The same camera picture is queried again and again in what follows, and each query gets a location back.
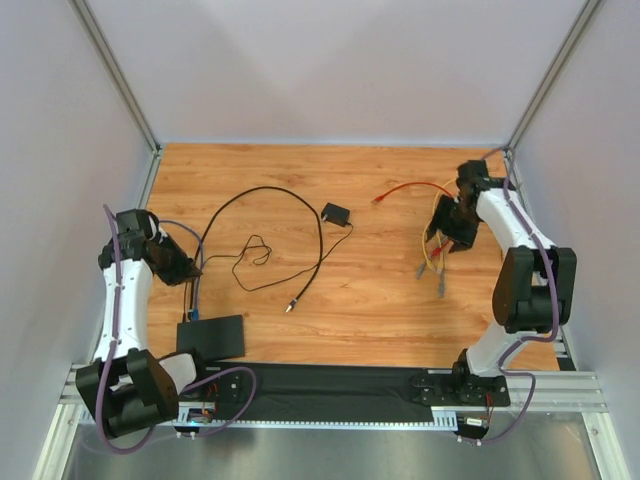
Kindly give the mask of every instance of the red cable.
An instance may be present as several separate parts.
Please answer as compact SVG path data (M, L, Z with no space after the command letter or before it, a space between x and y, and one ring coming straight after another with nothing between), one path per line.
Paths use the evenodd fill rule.
M447 240L442 244L441 247L438 247L434 249L433 252L431 252L431 258L437 257L438 255L440 255L440 252L444 250L444 247L446 247L448 244L449 244L449 239L447 238Z
M448 196L453 197L453 195L452 195L452 193L450 191L448 191L446 188L442 188L440 185L438 185L436 183L431 183L431 182L409 182L409 183L403 183L402 185L398 185L397 187L394 187L391 190L389 190L387 193L383 193L382 195L377 196L376 198L373 199L373 201L371 203L381 202L382 200L384 200L384 198L387 195L395 192L396 190L400 190L401 188L408 187L410 185L429 185L431 187L435 187L435 188L441 190L442 192L444 192Z

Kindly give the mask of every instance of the blue cable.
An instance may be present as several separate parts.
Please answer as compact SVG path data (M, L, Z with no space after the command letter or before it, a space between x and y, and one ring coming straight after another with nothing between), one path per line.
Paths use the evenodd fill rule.
M184 223L176 222L175 220L160 220L160 223L168 223L170 225L176 225L186 230L194 237L196 237L196 239L198 240L198 245L200 246L200 271L202 271L204 269L204 264L205 264L204 245L202 244L202 238L200 237L200 235L198 235L198 232L193 230L191 227L186 226ZM198 313L199 313L198 300L200 299L200 278L199 277L195 280L195 285L193 286L193 288L195 289L195 294L193 296L193 310L191 311L191 319L198 320L199 318L198 317Z

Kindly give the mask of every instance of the red wire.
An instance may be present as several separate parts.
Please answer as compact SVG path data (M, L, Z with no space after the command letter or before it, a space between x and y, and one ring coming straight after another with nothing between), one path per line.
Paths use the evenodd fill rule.
M448 244L449 244L449 239L447 238L447 240L442 244L441 247L438 247L434 249L433 252L431 252L431 258L440 255L440 252L444 250L444 247L446 247Z
M489 419L487 422L491 423L491 417L493 417L493 409L495 407L493 406L493 398L491 398L491 395L487 393L487 410L489 410L489 407L491 407L491 410L489 411Z
M403 183L402 185L398 185L397 187L392 188L391 190L389 190L387 193L383 193L382 195L377 196L376 198L373 199L372 203L378 203L381 202L382 200L384 200L384 198L395 192L396 190L400 190L401 188L404 187L408 187L410 185L429 185L431 187L435 187L439 190L441 190L443 193L447 194L450 197L453 197L453 194L448 191L446 188L442 188L440 185L436 184L436 183L431 183L431 182L409 182L409 183Z

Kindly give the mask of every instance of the yellow wire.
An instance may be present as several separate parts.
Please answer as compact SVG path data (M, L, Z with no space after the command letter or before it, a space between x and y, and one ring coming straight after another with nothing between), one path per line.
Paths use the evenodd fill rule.
M449 185L451 185L455 181L456 179L452 178L447 183L442 185L442 188L447 188ZM442 195L442 192L438 190L435 198L433 199L433 208L431 209L432 217L433 217L433 214L436 212L436 207L438 206L438 200L440 199L441 195ZM429 229L429 223L425 225L424 230L422 231L422 237L420 238L420 243L422 244L422 254L424 255L424 261L427 264L427 267L429 268L429 270L439 274L442 271L442 266L444 265L444 252L440 250L440 254L438 256L438 267L436 268L431 262L431 259L429 258L429 252L427 252L427 230L428 229ZM438 248L441 249L442 240L440 239L440 235L436 234L436 237L438 239Z

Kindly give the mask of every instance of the black cable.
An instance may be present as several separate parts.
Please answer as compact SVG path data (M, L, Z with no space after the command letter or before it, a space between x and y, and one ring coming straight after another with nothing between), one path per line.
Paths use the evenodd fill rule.
M349 236L353 233L353 229L354 229L353 225L351 223L347 223L347 225L349 225L349 227L351 227L351 229L349 230L349 233L347 233L344 237L342 237L340 240L338 240L333 247L331 247L331 249L327 252L327 254L322 257L321 262L324 262L327 259L327 257L329 255L331 255L331 252L333 252L333 250L338 245L340 245L343 241L345 241L347 238L349 238ZM251 240L253 240L254 238L260 239L260 245L250 245ZM265 285L260 285L259 287L248 288L242 283L242 281L240 280L240 277L238 277L238 275L236 273L236 267L240 264L240 262L242 262L242 260L244 259L247 251L251 250L251 249L254 249L254 248L264 248L264 249L266 249L266 253L264 255L262 255L261 257L258 257L256 259L254 259L253 260L253 264L254 265L264 265L265 263L267 263L269 261L269 258L271 258L271 253L273 252L273 249L264 242L264 239L260 235L253 234L253 235L251 235L249 237L249 240L247 240L247 243L242 248L242 250L240 251L239 254L237 254L237 255L211 255L211 256L207 257L207 259L204 261L204 264L206 265L207 262L209 260L211 260L212 258L237 258L238 260L233 264L233 267L231 268L231 273L235 277L236 282L238 283L238 285L240 285L240 287L245 292L256 292L258 290L262 290L263 288L273 287L274 285L280 285L281 283L285 283L285 282L288 282L289 280L293 280L294 278L299 277L303 273L306 273L306 272L309 272L309 271L313 270L318 265L316 263L315 265L312 265L309 268L305 268L304 270L301 270L298 273L296 273L294 275L291 275L291 276L289 276L287 278L283 278L282 280L277 280L275 282L267 283Z
M301 196L293 193L290 190L287 190L286 188L282 188L282 187L273 187L273 186L262 186L262 187L255 187L255 188L250 188L249 190L246 190L242 193L239 193L238 195L236 195L235 197L233 197L231 200L229 200L227 203L225 203L224 205L222 205L218 211L216 213L213 214L213 216L211 217L211 220L209 220L209 224L207 225L207 228L205 228L204 233L202 234L202 243L204 244L205 239L207 238L207 235L209 233L209 230L211 230L211 226L213 225L213 222L215 222L216 218L218 218L218 215L220 215L220 213L227 208L229 205L231 205L233 202L235 202L236 200L238 200L241 197L244 197L245 195L252 193L252 192L256 192L258 190L276 190L279 192L284 192L288 195L291 195L294 198L297 198L298 200L300 200L309 210L311 210L313 212L313 215L316 218L316 222L318 224L318 244L319 244L319 255L318 255L318 263L316 263L313 267L315 268L315 271L313 272L313 274L311 275L311 278L309 278L309 280L307 281L307 283L305 284L304 287L302 287L302 290L300 290L300 292L298 293L298 295L295 296L295 298L293 300L291 300L291 302L289 303L289 306L287 307L287 312L293 310L296 306L296 303L298 303L298 300L300 300L300 297L302 297L302 295L304 295L304 292L307 291L307 289L309 288L309 286L311 285L311 283L313 282L313 280L316 278L316 276L318 275L318 272L320 271L320 265L322 264L322 257L324 255L324 245L322 242L322 222L320 221L320 216L318 215L318 212L315 211L315 209L309 204L309 202L307 202L304 198L302 198ZM196 250L196 254L194 256L194 260L198 259L198 255L200 255L200 246L198 245L198 249ZM191 295L190 295L190 300L189 300L189 308L192 309L193 308L193 301L194 301L194 289L193 287L191 288Z

